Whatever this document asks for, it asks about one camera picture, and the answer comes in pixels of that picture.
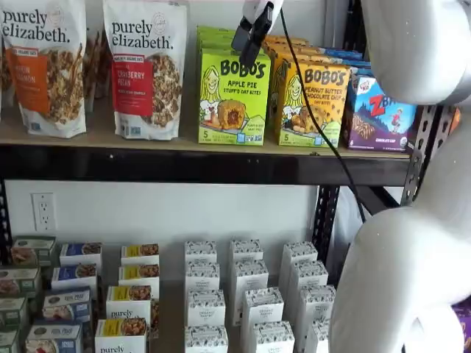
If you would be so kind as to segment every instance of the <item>snack box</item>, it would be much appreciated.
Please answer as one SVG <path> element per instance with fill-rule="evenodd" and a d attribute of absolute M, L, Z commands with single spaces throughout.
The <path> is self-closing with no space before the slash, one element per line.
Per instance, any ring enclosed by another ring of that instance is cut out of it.
<path fill-rule="evenodd" d="M 374 77 L 353 75 L 342 128 L 348 148 L 405 151 L 416 109 L 388 97 Z"/>
<path fill-rule="evenodd" d="M 259 54 L 246 68 L 238 56 L 201 50 L 199 143 L 263 145 L 270 59 Z"/>
<path fill-rule="evenodd" d="M 19 327 L 28 324 L 28 303 L 25 296 L 0 298 L 0 327 Z"/>
<path fill-rule="evenodd" d="M 0 295 L 24 294 L 34 299 L 40 289 L 39 268 L 0 268 Z"/>
<path fill-rule="evenodd" d="M 299 60 L 308 96 L 302 94 L 300 77 L 292 59 L 284 59 L 278 94 L 275 134 L 280 145 L 328 147 L 314 125 L 314 119 L 329 141 L 337 147 L 344 113 L 350 68 L 345 65 Z"/>
<path fill-rule="evenodd" d="M 313 285 L 301 289 L 294 326 L 294 337 L 299 353 L 304 352 L 309 324 L 314 320 L 330 319 L 336 290 L 332 285 Z"/>
<path fill-rule="evenodd" d="M 304 352 L 329 353 L 330 320 L 315 320 L 308 330 Z"/>
<path fill-rule="evenodd" d="M 185 261 L 206 260 L 210 263 L 217 262 L 215 241 L 186 241 Z"/>
<path fill-rule="evenodd" d="M 60 265 L 96 265 L 98 275 L 102 274 L 102 243 L 63 244 L 60 250 Z"/>
<path fill-rule="evenodd" d="M 121 247 L 121 265 L 158 265 L 159 244 Z"/>
<path fill-rule="evenodd" d="M 51 266 L 57 263 L 56 237 L 21 235 L 11 248 L 13 265 Z"/>
<path fill-rule="evenodd" d="M 245 292 L 241 328 L 241 347 L 244 352 L 249 351 L 253 325 L 281 321 L 283 306 L 283 298 L 278 288 L 255 289 Z"/>
<path fill-rule="evenodd" d="M 188 292 L 187 326 L 224 326 L 226 303 L 222 290 Z"/>
<path fill-rule="evenodd" d="M 147 324 L 143 318 L 107 318 L 98 320 L 96 353 L 146 352 Z"/>
<path fill-rule="evenodd" d="M 285 244 L 281 257 L 278 286 L 284 299 L 288 298 L 291 264 L 301 260 L 317 260 L 317 250 L 310 241 L 295 241 Z"/>
<path fill-rule="evenodd" d="M 253 325 L 250 353 L 292 353 L 294 335 L 287 321 L 265 322 Z"/>
<path fill-rule="evenodd" d="M 82 353 L 82 325 L 73 321 L 37 322 L 26 337 L 26 352 Z"/>
<path fill-rule="evenodd" d="M 266 288 L 268 269 L 263 260 L 235 261 L 230 277 L 230 320 L 233 326 L 240 326 L 244 292 L 252 289 Z"/>
<path fill-rule="evenodd" d="M 97 299 L 96 265 L 73 265 L 56 267 L 52 274 L 53 290 L 90 287 L 92 300 Z"/>
<path fill-rule="evenodd" d="M 19 353 L 21 352 L 19 341 L 19 329 L 15 327 L 5 327 L 0 329 L 0 352 Z"/>
<path fill-rule="evenodd" d="M 44 296 L 41 316 L 44 321 L 82 323 L 83 346 L 93 348 L 93 310 L 90 287 L 51 290 Z"/>
<path fill-rule="evenodd" d="M 119 285 L 149 285 L 151 298 L 160 297 L 159 265 L 126 265 L 119 268 Z"/>
<path fill-rule="evenodd" d="M 227 353 L 224 326 L 185 327 L 185 353 Z"/>
<path fill-rule="evenodd" d="M 327 285 L 328 273 L 321 261 L 301 260 L 291 265 L 285 314 L 291 325 L 296 324 L 298 299 L 303 285 Z"/>

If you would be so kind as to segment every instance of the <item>yellow bobo's box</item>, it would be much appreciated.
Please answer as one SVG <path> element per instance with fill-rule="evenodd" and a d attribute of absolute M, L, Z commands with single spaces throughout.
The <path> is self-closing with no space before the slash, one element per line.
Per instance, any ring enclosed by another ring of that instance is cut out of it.
<path fill-rule="evenodd" d="M 338 146 L 350 69 L 345 65 L 306 60 L 300 60 L 300 69 L 308 102 L 302 94 L 294 61 L 283 61 L 275 121 L 279 144 L 327 146 L 311 119 L 309 104 L 320 129 L 334 146 Z"/>

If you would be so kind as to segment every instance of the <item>bobo's box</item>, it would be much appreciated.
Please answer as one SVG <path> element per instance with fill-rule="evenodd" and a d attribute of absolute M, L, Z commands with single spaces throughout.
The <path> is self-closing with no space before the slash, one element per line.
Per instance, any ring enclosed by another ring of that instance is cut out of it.
<path fill-rule="evenodd" d="M 300 77 L 291 59 L 284 60 L 280 80 L 275 134 L 280 145 L 327 147 L 309 114 L 329 141 L 337 147 L 344 114 L 350 68 L 345 65 L 300 60 L 302 80 L 308 96 L 302 94 Z"/>
<path fill-rule="evenodd" d="M 348 148 L 405 151 L 416 108 L 386 96 L 374 77 L 353 75 L 343 126 Z"/>
<path fill-rule="evenodd" d="M 201 50 L 199 143 L 263 145 L 270 59 L 240 64 L 230 50 Z"/>

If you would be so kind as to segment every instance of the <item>food packaging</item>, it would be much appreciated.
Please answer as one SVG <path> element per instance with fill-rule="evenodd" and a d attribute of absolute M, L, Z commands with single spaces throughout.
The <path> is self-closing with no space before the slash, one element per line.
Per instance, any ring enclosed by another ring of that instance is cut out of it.
<path fill-rule="evenodd" d="M 281 321 L 283 306 L 283 297 L 278 288 L 254 289 L 245 292 L 241 325 L 241 347 L 244 352 L 249 351 L 253 325 Z"/>
<path fill-rule="evenodd" d="M 310 241 L 299 241 L 285 244 L 281 257 L 280 277 L 278 285 L 284 299 L 288 298 L 291 264 L 301 260 L 317 260 L 317 250 Z"/>
<path fill-rule="evenodd" d="M 301 289 L 294 337 L 299 353 L 304 352 L 309 324 L 330 319 L 336 290 L 332 285 L 313 285 Z"/>
<path fill-rule="evenodd" d="M 268 269 L 263 260 L 235 261 L 230 277 L 230 322 L 240 326 L 242 322 L 242 300 L 244 292 L 252 289 L 266 288 Z"/>

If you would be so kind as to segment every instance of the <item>shelf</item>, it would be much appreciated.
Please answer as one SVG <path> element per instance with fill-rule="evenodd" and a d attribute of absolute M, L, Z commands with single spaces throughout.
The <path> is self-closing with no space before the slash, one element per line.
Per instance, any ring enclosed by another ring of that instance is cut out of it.
<path fill-rule="evenodd" d="M 26 133 L 18 108 L 2 110 L 0 177 L 3 179 L 230 184 L 346 185 L 338 160 L 326 148 L 197 143 L 196 120 L 183 114 L 172 141 L 125 140 L 114 134 L 113 110 L 98 101 L 87 134 L 72 139 Z M 350 151 L 339 147 L 358 185 L 402 186 L 407 154 Z"/>

